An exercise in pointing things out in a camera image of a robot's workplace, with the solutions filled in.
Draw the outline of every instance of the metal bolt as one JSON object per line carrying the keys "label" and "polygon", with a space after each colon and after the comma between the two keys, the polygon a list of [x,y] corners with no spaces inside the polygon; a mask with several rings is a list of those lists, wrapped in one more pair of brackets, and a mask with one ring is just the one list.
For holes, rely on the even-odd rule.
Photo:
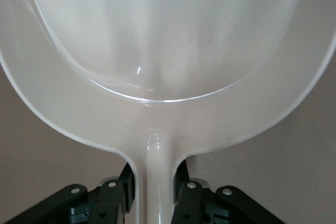
{"label": "metal bolt", "polygon": [[71,190],[70,192],[72,194],[76,194],[76,193],[79,193],[80,189],[79,188],[74,188],[73,190]]}
{"label": "metal bolt", "polygon": [[115,187],[116,185],[117,185],[116,182],[110,182],[110,183],[108,184],[109,187]]}
{"label": "metal bolt", "polygon": [[194,182],[189,182],[187,184],[187,187],[189,187],[190,189],[194,189],[194,188],[196,188],[196,184]]}
{"label": "metal bolt", "polygon": [[229,188],[224,188],[222,193],[225,194],[225,195],[231,195],[232,191]]}

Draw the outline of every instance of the round screw head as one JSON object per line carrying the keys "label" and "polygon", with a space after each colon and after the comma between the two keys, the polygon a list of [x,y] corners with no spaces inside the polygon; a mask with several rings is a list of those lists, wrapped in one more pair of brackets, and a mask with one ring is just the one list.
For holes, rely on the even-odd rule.
{"label": "round screw head", "polygon": [[196,184],[194,182],[189,182],[187,184],[187,187],[189,187],[190,189],[194,189],[194,188],[196,188]]}
{"label": "round screw head", "polygon": [[73,190],[71,190],[70,192],[72,194],[76,194],[76,193],[79,193],[80,189],[79,188],[74,188]]}
{"label": "round screw head", "polygon": [[229,188],[224,188],[222,193],[225,194],[225,195],[231,195],[232,191]]}
{"label": "round screw head", "polygon": [[115,187],[116,185],[117,185],[116,182],[110,182],[110,183],[108,184],[109,187]]}

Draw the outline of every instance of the gray background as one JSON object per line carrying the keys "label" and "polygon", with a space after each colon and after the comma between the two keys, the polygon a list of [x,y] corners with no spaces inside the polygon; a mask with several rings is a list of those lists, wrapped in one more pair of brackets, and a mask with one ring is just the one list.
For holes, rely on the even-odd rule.
{"label": "gray background", "polygon": [[[336,56],[308,97],[250,140],[190,157],[213,190],[234,185],[288,224],[336,223]],[[94,189],[125,161],[51,129],[0,71],[0,223],[74,183]],[[133,223],[134,213],[127,218]]]}

